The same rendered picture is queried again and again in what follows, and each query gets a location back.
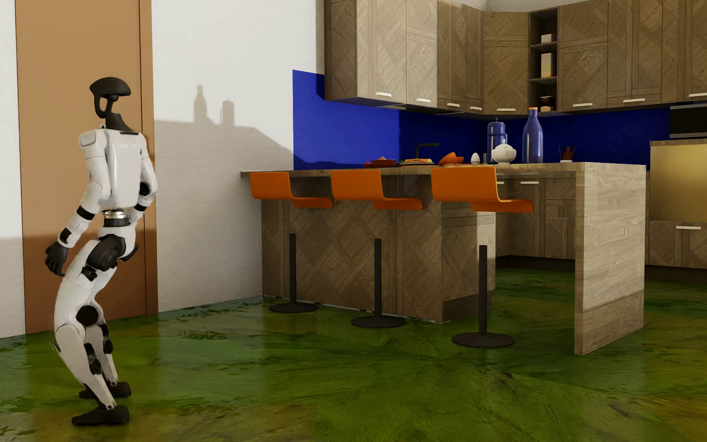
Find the white robot leg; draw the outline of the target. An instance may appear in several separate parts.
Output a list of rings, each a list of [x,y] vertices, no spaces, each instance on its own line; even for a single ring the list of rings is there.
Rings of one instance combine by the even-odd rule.
[[[125,251],[124,238],[116,235],[87,242],[68,267],[56,296],[54,348],[84,386],[84,397],[97,403],[93,410],[73,417],[74,426],[118,426],[130,419],[127,407],[115,402],[103,376],[92,372],[84,348],[85,328],[105,322],[95,296],[111,279]]]
[[[109,392],[114,398],[131,396],[131,387],[121,381],[116,373],[113,362],[113,343],[110,339],[108,326],[105,322],[86,327],[84,348],[89,357],[90,367],[94,374],[103,376]]]

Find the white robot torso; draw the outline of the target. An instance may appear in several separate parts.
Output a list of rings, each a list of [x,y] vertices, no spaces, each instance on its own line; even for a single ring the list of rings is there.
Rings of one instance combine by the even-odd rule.
[[[137,203],[142,177],[155,176],[146,139],[137,132],[98,129],[103,129],[107,138],[104,152],[111,184],[111,194],[101,201],[101,210],[119,209],[128,218]]]

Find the brown wooden door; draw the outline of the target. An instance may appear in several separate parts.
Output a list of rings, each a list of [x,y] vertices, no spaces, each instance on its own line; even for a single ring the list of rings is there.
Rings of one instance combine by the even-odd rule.
[[[99,126],[90,85],[114,76],[131,96],[113,107],[155,156],[152,0],[16,0],[25,330],[52,330],[61,279],[45,248],[86,187],[80,134]]]

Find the gold built-in appliance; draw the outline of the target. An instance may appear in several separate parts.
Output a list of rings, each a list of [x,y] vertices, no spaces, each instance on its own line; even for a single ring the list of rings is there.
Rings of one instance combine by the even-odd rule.
[[[649,219],[707,223],[707,138],[650,146]]]

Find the blue lidded jar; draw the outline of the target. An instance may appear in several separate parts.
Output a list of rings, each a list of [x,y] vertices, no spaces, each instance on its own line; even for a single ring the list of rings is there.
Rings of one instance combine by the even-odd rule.
[[[501,144],[507,144],[506,126],[496,118],[487,125],[486,164],[493,164],[493,150]]]

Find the wooden upper wall cabinets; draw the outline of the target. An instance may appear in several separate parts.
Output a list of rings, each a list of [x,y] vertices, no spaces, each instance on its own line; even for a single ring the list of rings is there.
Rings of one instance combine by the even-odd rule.
[[[554,34],[556,42],[540,44]],[[325,99],[463,118],[707,101],[707,0],[582,0],[531,12],[456,0],[324,0]],[[540,77],[540,55],[556,75]]]

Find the wooden base cabinets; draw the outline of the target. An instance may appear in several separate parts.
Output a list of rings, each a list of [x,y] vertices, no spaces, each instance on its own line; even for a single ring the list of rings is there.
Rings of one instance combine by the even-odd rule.
[[[496,214],[496,256],[575,259],[575,178],[505,177],[497,188],[501,199],[525,199],[534,210]]]

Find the wooden drawer under appliance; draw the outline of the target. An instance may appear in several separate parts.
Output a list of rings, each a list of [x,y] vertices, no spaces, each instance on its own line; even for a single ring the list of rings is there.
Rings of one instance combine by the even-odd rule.
[[[707,223],[650,221],[646,264],[707,269]]]

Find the white left robot leg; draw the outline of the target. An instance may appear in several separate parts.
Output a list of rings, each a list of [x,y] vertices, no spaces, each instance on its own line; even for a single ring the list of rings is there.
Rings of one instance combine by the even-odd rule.
[[[118,426],[130,419],[127,407],[115,402],[103,376],[92,372],[84,348],[85,328],[105,322],[95,296],[111,279],[125,251],[124,238],[116,235],[87,242],[68,267],[56,296],[54,348],[84,386],[84,397],[97,403],[93,410],[73,417],[74,426]]]

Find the tall blue glass bottle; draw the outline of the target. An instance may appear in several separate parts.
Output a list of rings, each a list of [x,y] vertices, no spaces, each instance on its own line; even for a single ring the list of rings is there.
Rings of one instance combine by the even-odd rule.
[[[525,164],[544,162],[544,132],[537,113],[537,107],[528,108],[528,118],[522,133],[522,161]]]

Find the black microwave oven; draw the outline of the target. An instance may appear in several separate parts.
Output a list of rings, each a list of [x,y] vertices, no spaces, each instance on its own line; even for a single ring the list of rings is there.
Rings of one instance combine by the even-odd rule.
[[[669,138],[707,138],[707,103],[671,106]]]

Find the white right robot leg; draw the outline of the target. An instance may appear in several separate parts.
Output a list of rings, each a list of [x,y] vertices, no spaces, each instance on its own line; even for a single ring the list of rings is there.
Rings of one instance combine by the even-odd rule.
[[[131,387],[121,381],[116,373],[113,362],[113,343],[110,339],[108,326],[105,322],[86,327],[84,348],[89,357],[90,367],[94,374],[103,376],[109,392],[114,398],[131,396]]]

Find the orange bar stool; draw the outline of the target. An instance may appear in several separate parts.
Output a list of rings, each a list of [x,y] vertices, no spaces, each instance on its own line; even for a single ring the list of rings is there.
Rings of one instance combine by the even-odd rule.
[[[250,173],[250,192],[260,200],[291,201],[294,207],[331,208],[332,199],[322,196],[293,196],[290,176],[286,171],[265,171]],[[281,314],[301,314],[316,311],[315,304],[300,303],[297,300],[296,234],[289,234],[289,302],[273,304],[269,310]]]
[[[532,213],[534,203],[527,199],[500,199],[495,166],[436,167],[431,171],[433,197],[441,202],[463,202],[474,212]],[[504,334],[489,333],[488,247],[478,246],[478,331],[456,334],[452,341],[465,347],[497,348],[515,343]]]
[[[371,201],[375,209],[422,210],[423,203],[416,197],[385,197],[381,173],[374,168],[357,170],[333,170],[331,190],[340,201]],[[385,329],[401,327],[405,320],[401,317],[382,314],[382,240],[374,239],[374,302],[373,316],[361,316],[351,320],[355,327]]]

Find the wooden kitchen island counter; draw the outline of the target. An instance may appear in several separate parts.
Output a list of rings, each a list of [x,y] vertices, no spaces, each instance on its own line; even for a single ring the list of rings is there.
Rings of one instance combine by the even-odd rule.
[[[289,234],[296,234],[302,303],[373,311],[374,239],[382,240],[382,311],[446,322],[478,310],[478,246],[488,247],[493,288],[496,212],[433,197],[436,167],[374,168],[385,197],[416,197],[422,210],[340,201],[333,170],[287,171],[293,196],[332,199],[331,208],[261,201],[262,292],[289,297]],[[496,165],[499,178],[576,180],[574,352],[584,355],[643,326],[646,169],[602,163]]]

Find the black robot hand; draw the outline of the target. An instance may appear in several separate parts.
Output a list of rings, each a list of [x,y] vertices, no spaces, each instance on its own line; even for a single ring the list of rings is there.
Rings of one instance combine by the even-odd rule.
[[[64,277],[63,267],[68,257],[68,250],[69,248],[58,240],[45,250],[45,266],[54,275]]]

